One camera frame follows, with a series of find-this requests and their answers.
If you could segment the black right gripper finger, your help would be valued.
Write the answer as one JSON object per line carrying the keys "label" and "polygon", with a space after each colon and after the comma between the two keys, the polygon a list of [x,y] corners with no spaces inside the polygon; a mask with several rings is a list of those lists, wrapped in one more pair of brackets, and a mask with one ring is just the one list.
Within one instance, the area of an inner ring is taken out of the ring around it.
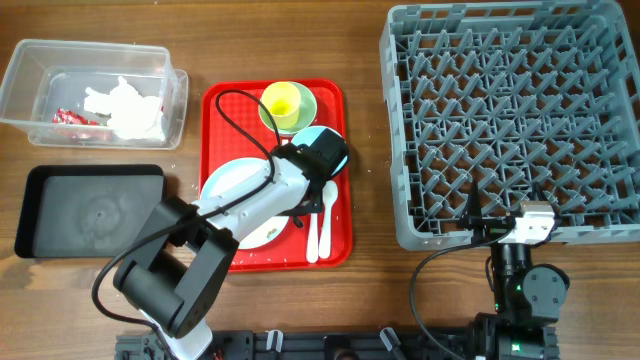
{"label": "black right gripper finger", "polygon": [[541,185],[538,182],[532,182],[531,183],[530,200],[531,201],[544,202],[547,205],[550,205],[552,210],[553,210],[553,212],[554,212],[554,220],[555,221],[559,221],[560,220],[560,216],[558,215],[558,213],[556,211],[556,207],[548,200],[548,198],[545,195]]}
{"label": "black right gripper finger", "polygon": [[479,189],[476,180],[472,181],[471,190],[468,194],[462,215],[458,220],[458,225],[468,230],[479,229],[482,226],[483,215],[480,204]]}

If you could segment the white napkin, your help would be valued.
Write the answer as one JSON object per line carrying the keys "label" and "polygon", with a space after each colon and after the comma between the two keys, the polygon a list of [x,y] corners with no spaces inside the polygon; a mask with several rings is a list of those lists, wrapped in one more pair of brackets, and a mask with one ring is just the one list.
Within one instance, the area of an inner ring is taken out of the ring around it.
{"label": "white napkin", "polygon": [[85,88],[84,110],[107,116],[106,125],[123,140],[164,142],[162,99],[142,96],[127,80],[117,77],[118,85],[109,93]]}

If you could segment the red snack wrapper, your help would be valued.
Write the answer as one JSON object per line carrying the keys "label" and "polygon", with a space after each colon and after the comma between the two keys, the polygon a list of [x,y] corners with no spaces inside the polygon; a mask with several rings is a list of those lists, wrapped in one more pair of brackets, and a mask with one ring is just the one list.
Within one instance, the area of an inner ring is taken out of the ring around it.
{"label": "red snack wrapper", "polygon": [[73,130],[72,126],[104,127],[104,124],[88,120],[87,118],[63,108],[59,108],[52,118],[55,124],[53,133],[62,137],[76,140],[108,141],[111,139],[110,130]]}

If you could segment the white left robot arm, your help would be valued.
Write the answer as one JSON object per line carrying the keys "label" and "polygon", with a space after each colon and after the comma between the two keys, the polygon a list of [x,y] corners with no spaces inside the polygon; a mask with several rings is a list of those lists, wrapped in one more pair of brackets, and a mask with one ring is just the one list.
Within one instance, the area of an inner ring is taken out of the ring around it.
{"label": "white left robot arm", "polygon": [[188,204],[161,201],[138,238],[108,269],[172,359],[197,359],[213,333],[205,316],[239,244],[276,215],[316,210],[321,189],[347,161],[345,146],[278,146],[255,174],[220,195]]}

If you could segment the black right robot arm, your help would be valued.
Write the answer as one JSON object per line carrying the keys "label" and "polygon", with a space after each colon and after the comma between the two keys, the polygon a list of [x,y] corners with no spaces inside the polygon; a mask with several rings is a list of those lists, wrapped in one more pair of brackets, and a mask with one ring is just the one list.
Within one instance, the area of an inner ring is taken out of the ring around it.
{"label": "black right robot arm", "polygon": [[532,250],[548,242],[556,228],[556,212],[538,185],[532,187],[532,195],[503,218],[485,218],[478,185],[471,185],[459,224],[472,231],[473,245],[490,247],[485,274],[495,313],[480,313],[470,324],[468,359],[560,357],[553,325],[559,320],[570,280],[558,267],[532,261]]}

